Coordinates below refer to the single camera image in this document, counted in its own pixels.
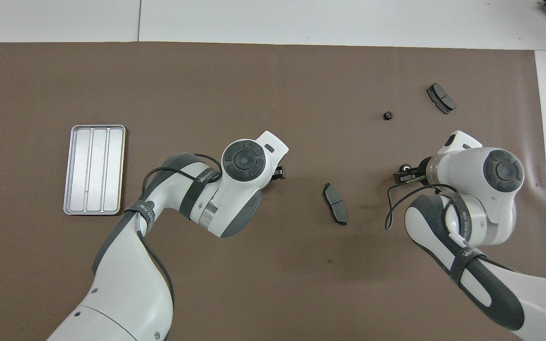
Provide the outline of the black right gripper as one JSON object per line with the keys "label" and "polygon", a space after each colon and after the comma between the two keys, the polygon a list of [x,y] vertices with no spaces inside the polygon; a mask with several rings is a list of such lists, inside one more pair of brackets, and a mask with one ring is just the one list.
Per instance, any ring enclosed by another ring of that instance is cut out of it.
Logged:
{"label": "black right gripper", "polygon": [[396,184],[405,184],[418,181],[423,184],[423,186],[429,185],[427,178],[427,167],[431,158],[423,159],[419,165],[410,168],[409,172],[395,172],[393,173],[393,179]]}

